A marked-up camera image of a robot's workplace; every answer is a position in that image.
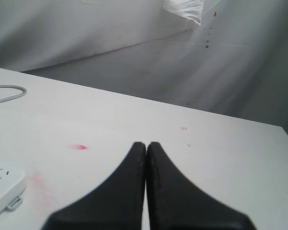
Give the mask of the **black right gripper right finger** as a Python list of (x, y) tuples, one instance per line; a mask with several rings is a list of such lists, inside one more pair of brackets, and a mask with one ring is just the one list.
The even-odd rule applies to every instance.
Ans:
[(152, 230), (254, 230), (251, 219), (187, 179), (161, 144), (147, 150), (146, 191)]

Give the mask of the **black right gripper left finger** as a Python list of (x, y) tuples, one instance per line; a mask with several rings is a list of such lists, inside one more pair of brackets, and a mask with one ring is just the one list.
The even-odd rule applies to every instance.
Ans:
[(146, 146), (133, 143), (116, 170), (96, 189), (52, 213), (45, 230), (139, 230), (145, 194)]

